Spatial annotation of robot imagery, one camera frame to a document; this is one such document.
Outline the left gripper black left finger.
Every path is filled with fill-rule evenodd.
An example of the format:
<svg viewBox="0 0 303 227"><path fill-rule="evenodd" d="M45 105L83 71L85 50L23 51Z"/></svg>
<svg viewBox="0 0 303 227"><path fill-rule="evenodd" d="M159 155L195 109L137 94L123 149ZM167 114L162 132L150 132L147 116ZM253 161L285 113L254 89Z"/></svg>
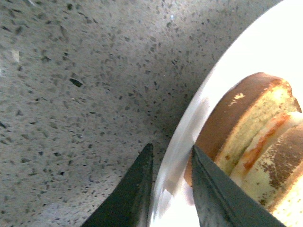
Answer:
<svg viewBox="0 0 303 227"><path fill-rule="evenodd" d="M152 192L153 145L145 145L113 192L83 227L146 227Z"/></svg>

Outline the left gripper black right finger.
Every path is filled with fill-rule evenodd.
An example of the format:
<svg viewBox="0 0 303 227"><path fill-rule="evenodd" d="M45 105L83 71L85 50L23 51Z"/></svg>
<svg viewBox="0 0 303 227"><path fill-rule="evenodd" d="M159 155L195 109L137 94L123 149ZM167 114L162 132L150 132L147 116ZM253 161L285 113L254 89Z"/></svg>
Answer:
<svg viewBox="0 0 303 227"><path fill-rule="evenodd" d="M202 227L282 227L201 149L192 147L192 187Z"/></svg>

